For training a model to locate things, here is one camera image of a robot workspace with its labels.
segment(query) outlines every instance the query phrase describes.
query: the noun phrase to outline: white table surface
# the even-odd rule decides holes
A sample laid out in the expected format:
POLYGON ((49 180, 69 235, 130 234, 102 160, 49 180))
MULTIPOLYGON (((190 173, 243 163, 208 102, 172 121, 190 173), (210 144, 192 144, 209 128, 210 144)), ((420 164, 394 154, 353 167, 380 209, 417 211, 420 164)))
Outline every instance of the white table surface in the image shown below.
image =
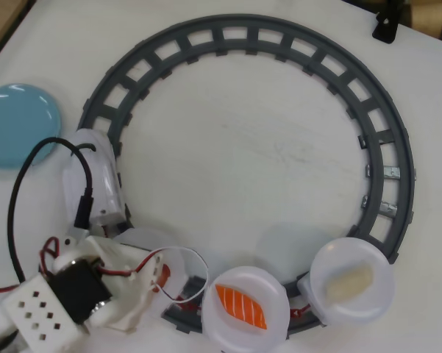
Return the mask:
MULTIPOLYGON (((47 90, 60 103, 68 137, 104 73, 136 43, 218 13, 285 18, 348 49, 393 97, 418 169, 389 312, 365 327, 293 335, 275 352, 442 352, 442 42, 402 27, 394 44, 380 43, 371 37, 373 15, 338 0, 41 0, 0 54, 0 85, 47 90)), ((359 131, 318 80, 292 65, 243 54, 183 65, 133 114, 118 161, 133 222, 196 247, 214 275, 254 264, 290 279, 358 220, 367 186, 359 131)), ((383 153, 392 163, 392 151, 383 153)), ((16 243, 28 277, 44 240, 67 227, 65 161, 59 149, 33 168, 18 197, 16 243)), ((0 285, 16 281, 5 226, 15 175, 0 171, 0 285)), ((386 183, 386 201, 396 186, 386 183)), ((380 218, 373 235, 382 237, 387 226, 380 218)), ((127 337, 99 330, 85 347, 115 350, 218 352, 202 335, 162 320, 127 337)))

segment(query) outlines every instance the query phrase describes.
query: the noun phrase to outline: red wire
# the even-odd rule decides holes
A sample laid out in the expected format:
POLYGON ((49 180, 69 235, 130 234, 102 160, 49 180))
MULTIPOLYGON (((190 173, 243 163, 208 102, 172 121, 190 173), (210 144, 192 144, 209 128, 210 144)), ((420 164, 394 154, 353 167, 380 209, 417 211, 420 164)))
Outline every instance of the red wire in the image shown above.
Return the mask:
POLYGON ((43 271, 43 274, 49 275, 46 265, 46 254, 50 254, 54 259, 60 255, 60 242, 58 238, 50 237, 48 240, 46 240, 43 248, 39 251, 41 270, 43 271), (51 243, 54 243, 54 250, 49 248, 51 243))
POLYGON ((10 292, 10 291, 14 290, 17 287, 19 287, 19 285, 11 285, 9 287, 0 288, 0 293, 10 292))
MULTIPOLYGON (((182 310, 187 311, 197 311, 201 310, 202 308, 196 304, 193 303, 184 303, 184 304, 178 304, 179 307, 182 308, 182 310)), ((300 318, 302 315, 310 309, 310 304, 306 305, 305 307, 301 309, 291 309, 290 310, 290 317, 291 318, 300 318)))
POLYGON ((160 250, 157 252, 152 252, 144 260, 142 260, 142 262, 139 264, 139 266, 136 267, 134 270, 128 270, 128 271, 108 270, 108 269, 103 268, 101 266, 98 266, 97 269, 101 274, 106 274, 108 276, 129 277, 133 272, 139 272, 140 270, 142 270, 142 268, 147 264, 147 262, 158 252, 160 252, 160 250))
MULTIPOLYGON (((46 260, 46 258, 45 258, 46 254, 51 255, 54 259, 59 256, 59 254, 60 254, 60 245, 59 245, 59 239, 58 238, 50 237, 44 243, 43 248, 39 251, 41 268, 43 269, 44 273, 48 273, 48 270, 47 270, 47 267, 46 267, 46 261, 45 261, 46 260), (49 248, 49 246, 53 242, 54 242, 54 250, 49 248)), ((17 287, 19 287, 19 285, 10 285, 8 287, 2 287, 2 288, 0 288, 0 293, 10 292, 10 291, 14 290, 17 287)))

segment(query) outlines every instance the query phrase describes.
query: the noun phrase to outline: cardboard tube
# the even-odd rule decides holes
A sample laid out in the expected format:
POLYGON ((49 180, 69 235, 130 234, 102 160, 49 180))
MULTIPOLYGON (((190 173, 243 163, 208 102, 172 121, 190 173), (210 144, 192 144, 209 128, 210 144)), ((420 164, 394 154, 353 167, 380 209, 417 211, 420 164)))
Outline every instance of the cardboard tube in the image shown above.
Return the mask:
POLYGON ((439 38, 442 30, 442 3, 413 5, 410 7, 412 28, 434 38, 439 38))

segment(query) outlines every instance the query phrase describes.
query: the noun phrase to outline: light blue lid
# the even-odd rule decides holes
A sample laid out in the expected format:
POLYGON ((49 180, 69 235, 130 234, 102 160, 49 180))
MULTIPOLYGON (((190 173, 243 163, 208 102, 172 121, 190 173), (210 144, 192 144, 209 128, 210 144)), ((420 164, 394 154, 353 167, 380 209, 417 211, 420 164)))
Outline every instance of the light blue lid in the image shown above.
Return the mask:
MULTIPOLYGON (((31 85, 0 87, 0 168, 20 168, 39 141, 59 135, 60 113, 49 94, 31 85)), ((33 164, 53 147, 44 146, 33 164)))

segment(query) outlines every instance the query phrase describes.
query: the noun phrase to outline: salmon nigiri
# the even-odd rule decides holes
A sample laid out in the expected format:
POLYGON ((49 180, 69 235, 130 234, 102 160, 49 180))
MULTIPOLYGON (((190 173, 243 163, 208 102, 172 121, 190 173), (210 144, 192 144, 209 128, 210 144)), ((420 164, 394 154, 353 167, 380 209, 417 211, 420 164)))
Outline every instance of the salmon nigiri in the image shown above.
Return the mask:
POLYGON ((215 289, 218 291, 219 299, 229 315, 252 326, 267 329, 262 307, 255 300, 239 290, 223 285, 215 285, 215 289))

